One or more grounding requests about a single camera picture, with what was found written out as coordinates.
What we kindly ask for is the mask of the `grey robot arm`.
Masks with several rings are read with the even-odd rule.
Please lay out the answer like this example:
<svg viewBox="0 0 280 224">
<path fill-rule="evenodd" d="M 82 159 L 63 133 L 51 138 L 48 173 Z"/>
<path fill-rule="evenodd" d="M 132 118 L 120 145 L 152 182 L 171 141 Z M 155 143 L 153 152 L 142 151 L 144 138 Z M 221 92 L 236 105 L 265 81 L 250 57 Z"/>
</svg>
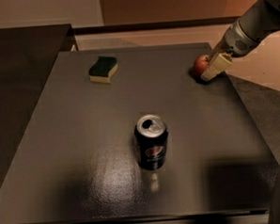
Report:
<svg viewBox="0 0 280 224">
<path fill-rule="evenodd" d="M 230 67 L 233 58 L 247 56 L 276 31 L 280 31 L 280 0 L 256 0 L 209 55 L 194 61 L 195 76 L 206 82 L 212 80 Z"/>
</svg>

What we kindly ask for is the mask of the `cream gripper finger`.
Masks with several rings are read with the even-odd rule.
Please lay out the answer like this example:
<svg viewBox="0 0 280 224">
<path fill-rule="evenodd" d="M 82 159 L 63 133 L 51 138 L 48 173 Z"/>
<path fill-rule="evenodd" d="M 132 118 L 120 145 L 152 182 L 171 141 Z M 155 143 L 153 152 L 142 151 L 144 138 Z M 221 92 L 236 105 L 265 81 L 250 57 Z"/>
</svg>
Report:
<svg viewBox="0 0 280 224">
<path fill-rule="evenodd" d="M 232 65 L 231 55 L 227 53 L 216 53 L 210 56 L 207 61 L 208 66 L 200 75 L 200 78 L 204 81 L 212 80 Z"/>
<path fill-rule="evenodd" d="M 219 47 L 219 43 L 213 47 L 213 50 L 208 54 L 207 61 L 211 61 L 212 58 L 221 52 L 221 48 Z"/>
</svg>

